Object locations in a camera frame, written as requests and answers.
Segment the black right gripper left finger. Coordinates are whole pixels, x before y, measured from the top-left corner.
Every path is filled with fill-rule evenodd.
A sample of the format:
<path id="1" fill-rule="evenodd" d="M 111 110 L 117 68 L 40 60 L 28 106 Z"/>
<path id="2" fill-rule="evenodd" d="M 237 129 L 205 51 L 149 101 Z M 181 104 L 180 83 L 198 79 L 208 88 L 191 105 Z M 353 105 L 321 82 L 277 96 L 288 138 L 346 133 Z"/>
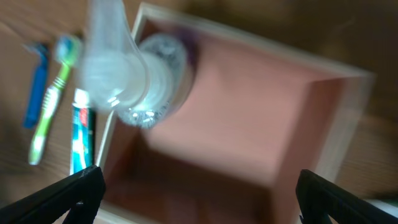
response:
<path id="1" fill-rule="evenodd" d="M 1 209 L 1 223 L 93 223 L 106 184 L 100 167 L 92 165 Z"/>

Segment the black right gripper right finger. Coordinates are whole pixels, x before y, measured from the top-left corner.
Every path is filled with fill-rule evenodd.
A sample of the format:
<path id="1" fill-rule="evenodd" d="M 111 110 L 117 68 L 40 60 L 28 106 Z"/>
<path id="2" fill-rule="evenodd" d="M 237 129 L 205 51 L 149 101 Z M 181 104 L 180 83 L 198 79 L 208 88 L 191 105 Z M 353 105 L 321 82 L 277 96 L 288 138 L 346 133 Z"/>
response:
<path id="1" fill-rule="evenodd" d="M 363 200 L 308 169 L 300 171 L 295 193 L 302 224 L 397 224 L 397 197 Z"/>

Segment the blue disposable razor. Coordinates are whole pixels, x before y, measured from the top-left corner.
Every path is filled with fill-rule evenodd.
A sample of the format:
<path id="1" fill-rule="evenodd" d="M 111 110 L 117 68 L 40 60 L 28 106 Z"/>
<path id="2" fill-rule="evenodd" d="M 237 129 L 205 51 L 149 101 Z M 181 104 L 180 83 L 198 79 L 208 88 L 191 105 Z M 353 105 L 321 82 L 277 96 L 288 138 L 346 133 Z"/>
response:
<path id="1" fill-rule="evenodd" d="M 39 62 L 34 69 L 29 95 L 29 103 L 24 116 L 23 127 L 33 128 L 40 116 L 40 109 L 44 97 L 49 65 L 49 48 L 45 43 L 36 43 L 26 47 L 39 56 Z"/>

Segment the clear spray bottle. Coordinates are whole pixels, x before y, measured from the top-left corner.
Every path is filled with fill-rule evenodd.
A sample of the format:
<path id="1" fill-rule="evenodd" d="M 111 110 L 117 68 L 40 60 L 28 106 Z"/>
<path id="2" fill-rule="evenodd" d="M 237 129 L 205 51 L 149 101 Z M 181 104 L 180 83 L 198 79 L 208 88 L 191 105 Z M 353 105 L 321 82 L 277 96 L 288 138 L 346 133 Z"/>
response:
<path id="1" fill-rule="evenodd" d="M 183 104 L 194 76 L 180 39 L 157 33 L 136 44 L 122 1 L 91 1 L 88 28 L 79 78 L 96 109 L 151 129 Z"/>

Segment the green white toothbrush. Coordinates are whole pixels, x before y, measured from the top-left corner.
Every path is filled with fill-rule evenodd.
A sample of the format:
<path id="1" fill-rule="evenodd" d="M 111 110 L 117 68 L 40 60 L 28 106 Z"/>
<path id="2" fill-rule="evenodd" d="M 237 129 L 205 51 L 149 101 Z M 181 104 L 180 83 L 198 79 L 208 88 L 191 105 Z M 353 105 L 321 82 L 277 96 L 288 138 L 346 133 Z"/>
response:
<path id="1" fill-rule="evenodd" d="M 36 166 L 41 161 L 48 131 L 58 108 L 63 90 L 72 72 L 72 68 L 78 61 L 80 50 L 81 40 L 74 35 L 63 35 L 56 44 L 55 58 L 61 67 L 55 80 L 44 94 L 39 123 L 30 144 L 28 158 L 30 165 Z"/>

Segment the teal white toothpaste tube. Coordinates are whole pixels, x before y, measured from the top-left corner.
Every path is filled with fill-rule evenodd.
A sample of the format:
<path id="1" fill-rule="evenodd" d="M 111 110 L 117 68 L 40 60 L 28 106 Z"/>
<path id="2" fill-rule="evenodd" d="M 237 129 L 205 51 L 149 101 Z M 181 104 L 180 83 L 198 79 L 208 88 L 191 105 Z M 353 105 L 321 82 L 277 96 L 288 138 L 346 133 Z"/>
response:
<path id="1" fill-rule="evenodd" d="M 76 88 L 72 103 L 70 175 L 95 163 L 95 117 L 89 94 Z"/>

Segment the white box with pink interior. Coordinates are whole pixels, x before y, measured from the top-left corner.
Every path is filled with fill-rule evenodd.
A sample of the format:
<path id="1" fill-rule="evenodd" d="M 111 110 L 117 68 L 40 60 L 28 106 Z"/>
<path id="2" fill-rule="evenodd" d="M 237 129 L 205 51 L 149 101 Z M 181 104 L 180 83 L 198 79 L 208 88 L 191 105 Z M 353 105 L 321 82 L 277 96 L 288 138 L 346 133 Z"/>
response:
<path id="1" fill-rule="evenodd" d="M 298 223 L 302 169 L 334 181 L 372 75 L 143 3 L 132 36 L 194 41 L 184 104 L 148 131 L 108 116 L 100 223 Z"/>

